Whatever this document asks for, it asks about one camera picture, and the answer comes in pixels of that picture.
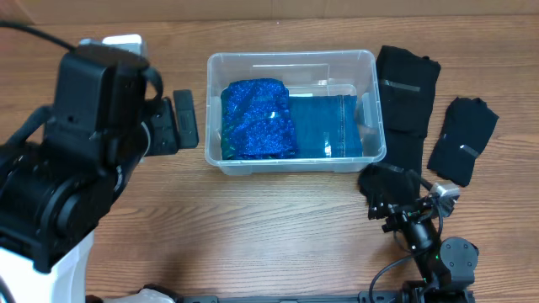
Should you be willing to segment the blue sparkly cloth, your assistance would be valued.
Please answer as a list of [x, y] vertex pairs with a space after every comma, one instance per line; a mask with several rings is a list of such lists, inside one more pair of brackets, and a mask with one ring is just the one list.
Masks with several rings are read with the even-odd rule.
[[224, 160], [292, 158], [298, 151], [289, 90], [280, 80], [232, 82], [221, 93]]

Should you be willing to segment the blue jeans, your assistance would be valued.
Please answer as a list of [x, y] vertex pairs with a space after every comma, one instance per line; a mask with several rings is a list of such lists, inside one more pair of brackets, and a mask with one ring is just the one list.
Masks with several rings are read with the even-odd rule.
[[363, 152], [352, 95], [289, 98], [298, 158], [360, 157]]

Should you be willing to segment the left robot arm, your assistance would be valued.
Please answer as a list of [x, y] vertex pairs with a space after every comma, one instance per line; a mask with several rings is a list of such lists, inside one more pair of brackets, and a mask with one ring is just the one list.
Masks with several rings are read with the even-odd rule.
[[192, 93], [163, 93], [139, 35], [65, 44], [54, 101], [1, 146], [1, 299], [84, 302], [99, 221], [146, 157], [198, 146]]

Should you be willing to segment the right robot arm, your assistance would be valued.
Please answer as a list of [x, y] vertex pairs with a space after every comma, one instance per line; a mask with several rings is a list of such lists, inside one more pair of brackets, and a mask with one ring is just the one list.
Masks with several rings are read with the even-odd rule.
[[[461, 237], [441, 238], [444, 219], [454, 209], [453, 198], [430, 194], [411, 205], [374, 207], [369, 217], [383, 219], [382, 230], [394, 238], [403, 234], [401, 248], [407, 256], [388, 264], [375, 275], [369, 289], [360, 294], [364, 302], [473, 303], [476, 298], [468, 287], [475, 281], [478, 248]], [[402, 289], [374, 291], [382, 275], [408, 261], [415, 261], [421, 279], [406, 281]]]

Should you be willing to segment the clear plastic storage bin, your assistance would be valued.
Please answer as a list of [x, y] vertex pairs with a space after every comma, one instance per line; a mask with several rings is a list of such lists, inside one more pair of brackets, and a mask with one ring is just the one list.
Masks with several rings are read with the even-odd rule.
[[[221, 93], [232, 82], [273, 78], [291, 97], [352, 95], [363, 148], [360, 157], [224, 160]], [[368, 50], [216, 53], [207, 62], [205, 159], [226, 175], [252, 173], [356, 173], [387, 154], [375, 57]]]

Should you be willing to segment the small black folded cloth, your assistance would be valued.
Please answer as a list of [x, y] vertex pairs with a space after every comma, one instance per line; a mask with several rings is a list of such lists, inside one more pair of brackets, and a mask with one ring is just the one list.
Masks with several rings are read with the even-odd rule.
[[440, 137], [427, 168], [466, 187], [476, 159], [483, 153], [499, 117], [480, 98], [456, 98], [446, 109]]

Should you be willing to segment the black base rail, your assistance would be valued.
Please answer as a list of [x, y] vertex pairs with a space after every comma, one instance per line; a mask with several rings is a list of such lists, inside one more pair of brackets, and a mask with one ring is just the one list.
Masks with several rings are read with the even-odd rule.
[[[382, 290], [373, 292], [375, 303], [475, 303], [472, 292], [463, 295], [448, 295], [430, 293], [423, 299], [416, 299], [412, 295], [397, 290]], [[369, 292], [361, 291], [358, 295], [301, 295], [301, 296], [250, 296], [236, 298], [219, 298], [214, 295], [185, 296], [179, 303], [371, 303]]]

